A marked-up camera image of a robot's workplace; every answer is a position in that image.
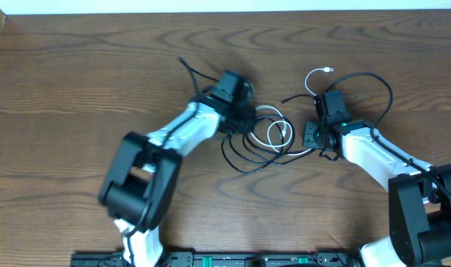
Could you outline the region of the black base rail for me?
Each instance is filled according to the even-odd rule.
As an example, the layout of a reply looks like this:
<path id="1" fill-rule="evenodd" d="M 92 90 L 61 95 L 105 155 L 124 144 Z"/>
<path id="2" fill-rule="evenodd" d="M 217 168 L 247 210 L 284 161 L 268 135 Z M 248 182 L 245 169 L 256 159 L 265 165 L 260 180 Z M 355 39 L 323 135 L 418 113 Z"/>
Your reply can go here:
<path id="1" fill-rule="evenodd" d="M 72 254 L 70 267 L 124 266 L 130 263 L 119 252 L 112 254 Z M 327 266 L 361 267 L 354 254 L 318 251 L 311 254 L 208 254 L 170 251 L 160 257 L 156 267 L 249 267 L 249 266 Z"/>

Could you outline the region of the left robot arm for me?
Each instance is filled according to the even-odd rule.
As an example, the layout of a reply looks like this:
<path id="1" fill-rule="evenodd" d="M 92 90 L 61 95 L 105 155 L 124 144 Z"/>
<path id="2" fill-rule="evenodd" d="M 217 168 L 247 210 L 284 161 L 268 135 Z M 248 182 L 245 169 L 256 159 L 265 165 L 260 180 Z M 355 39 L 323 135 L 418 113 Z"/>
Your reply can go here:
<path id="1" fill-rule="evenodd" d="M 127 133 L 99 190 L 99 202 L 122 234 L 127 266 L 155 266 L 163 253 L 159 225 L 172 202 L 184 158 L 220 131 L 253 128 L 254 87 L 230 70 L 215 86 L 196 89 L 185 110 L 167 125 L 147 133 Z"/>

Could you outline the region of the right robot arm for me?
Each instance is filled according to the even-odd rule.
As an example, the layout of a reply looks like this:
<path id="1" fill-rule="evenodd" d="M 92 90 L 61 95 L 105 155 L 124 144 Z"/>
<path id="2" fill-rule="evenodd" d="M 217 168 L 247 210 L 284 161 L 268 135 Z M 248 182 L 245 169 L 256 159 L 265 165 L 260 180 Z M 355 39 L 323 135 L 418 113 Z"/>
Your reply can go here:
<path id="1" fill-rule="evenodd" d="M 303 146 L 333 151 L 367 172 L 388 193 L 389 235 L 363 245 L 352 266 L 424 266 L 451 257 L 451 165 L 416 159 L 366 120 L 353 120 L 341 92 L 314 97 L 318 120 Z"/>

